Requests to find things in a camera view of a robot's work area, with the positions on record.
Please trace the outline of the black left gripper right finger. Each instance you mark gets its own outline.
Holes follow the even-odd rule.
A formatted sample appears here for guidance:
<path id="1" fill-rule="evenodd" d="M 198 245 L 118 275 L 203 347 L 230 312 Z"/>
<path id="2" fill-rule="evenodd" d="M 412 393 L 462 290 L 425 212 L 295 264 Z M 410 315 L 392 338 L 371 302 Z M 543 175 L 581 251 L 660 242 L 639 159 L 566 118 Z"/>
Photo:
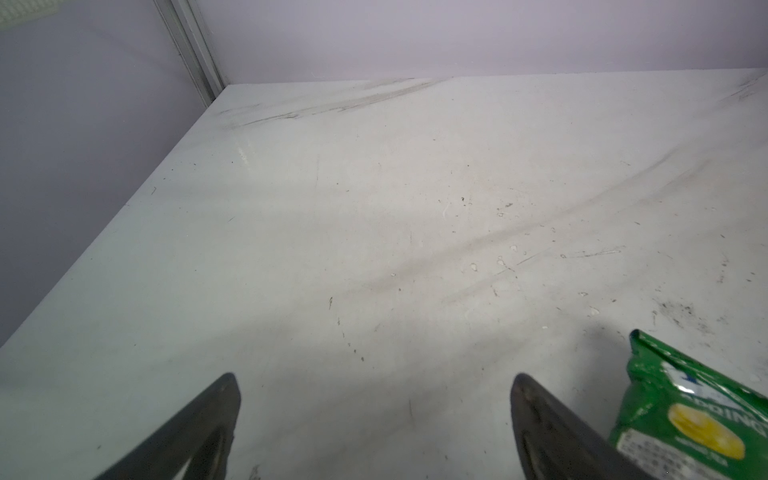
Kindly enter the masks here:
<path id="1" fill-rule="evenodd" d="M 527 479 L 652 479 L 528 374 L 515 377 L 510 410 Z"/>

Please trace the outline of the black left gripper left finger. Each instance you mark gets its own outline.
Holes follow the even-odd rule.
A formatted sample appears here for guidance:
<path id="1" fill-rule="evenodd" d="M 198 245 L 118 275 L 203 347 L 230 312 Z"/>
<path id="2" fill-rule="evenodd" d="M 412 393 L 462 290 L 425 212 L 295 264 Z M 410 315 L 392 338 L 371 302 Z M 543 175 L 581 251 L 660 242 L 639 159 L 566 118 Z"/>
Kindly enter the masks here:
<path id="1" fill-rule="evenodd" d="M 237 379 L 227 372 L 98 477 L 224 479 L 240 406 Z"/>

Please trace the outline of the green candy bag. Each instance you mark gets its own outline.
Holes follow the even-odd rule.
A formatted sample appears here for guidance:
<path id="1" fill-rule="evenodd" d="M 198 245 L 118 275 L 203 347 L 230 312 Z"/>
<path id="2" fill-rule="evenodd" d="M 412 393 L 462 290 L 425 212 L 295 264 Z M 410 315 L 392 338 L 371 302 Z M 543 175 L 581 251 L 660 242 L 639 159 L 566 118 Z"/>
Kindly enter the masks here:
<path id="1" fill-rule="evenodd" d="M 610 443 L 656 479 L 764 479 L 767 399 L 651 335 L 629 335 Z"/>

